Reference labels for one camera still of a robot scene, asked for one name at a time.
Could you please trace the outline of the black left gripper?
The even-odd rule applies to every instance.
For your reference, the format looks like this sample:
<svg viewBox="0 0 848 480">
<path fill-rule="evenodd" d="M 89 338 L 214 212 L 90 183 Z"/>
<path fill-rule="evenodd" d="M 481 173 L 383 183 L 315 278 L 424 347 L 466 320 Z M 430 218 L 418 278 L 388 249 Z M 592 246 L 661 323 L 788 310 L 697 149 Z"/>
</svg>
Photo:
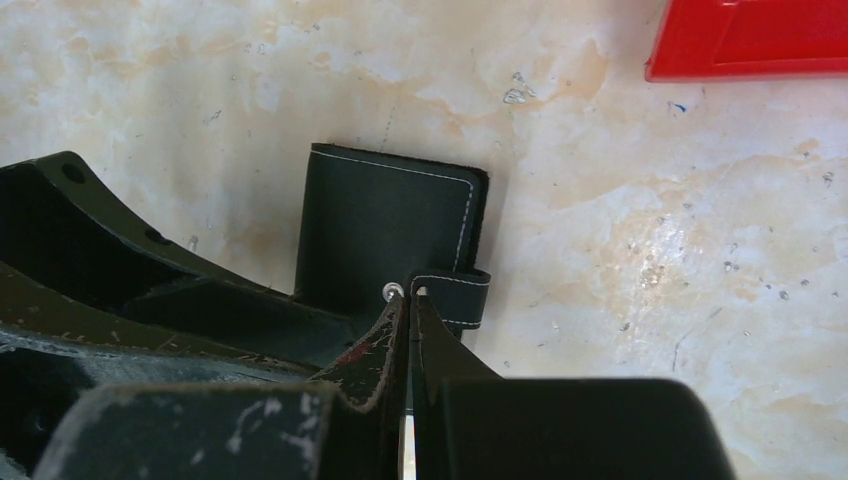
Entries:
<svg viewBox="0 0 848 480">
<path fill-rule="evenodd" d="M 370 328 L 165 238 L 77 154 L 1 170 L 1 471 L 102 385 L 304 379 Z"/>
</svg>

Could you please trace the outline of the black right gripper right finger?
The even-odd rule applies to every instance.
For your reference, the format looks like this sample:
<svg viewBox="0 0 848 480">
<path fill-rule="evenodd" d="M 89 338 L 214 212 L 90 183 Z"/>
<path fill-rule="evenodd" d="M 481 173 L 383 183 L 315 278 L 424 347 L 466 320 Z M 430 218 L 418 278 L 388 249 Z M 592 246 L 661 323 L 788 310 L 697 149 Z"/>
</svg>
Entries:
<svg viewBox="0 0 848 480">
<path fill-rule="evenodd" d="M 507 379 L 410 303 L 421 479 L 730 479 L 710 415 L 660 378 Z"/>
</svg>

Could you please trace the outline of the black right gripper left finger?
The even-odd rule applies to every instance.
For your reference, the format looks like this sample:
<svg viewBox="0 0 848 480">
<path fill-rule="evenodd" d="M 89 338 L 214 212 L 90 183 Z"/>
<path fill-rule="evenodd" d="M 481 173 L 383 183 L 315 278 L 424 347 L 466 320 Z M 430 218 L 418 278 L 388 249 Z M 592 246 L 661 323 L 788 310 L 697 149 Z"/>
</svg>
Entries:
<svg viewBox="0 0 848 480">
<path fill-rule="evenodd" d="M 406 301 L 302 383 L 100 387 L 65 415 L 38 479 L 399 479 Z"/>
</svg>

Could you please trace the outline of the red plastic bin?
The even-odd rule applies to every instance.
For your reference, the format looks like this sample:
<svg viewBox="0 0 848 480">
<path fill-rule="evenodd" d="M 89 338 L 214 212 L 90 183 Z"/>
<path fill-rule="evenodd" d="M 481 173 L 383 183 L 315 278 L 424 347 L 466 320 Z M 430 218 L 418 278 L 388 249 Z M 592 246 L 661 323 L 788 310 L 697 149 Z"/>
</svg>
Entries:
<svg viewBox="0 0 848 480">
<path fill-rule="evenodd" d="M 847 75 L 847 3 L 670 1 L 645 80 L 652 83 Z"/>
</svg>

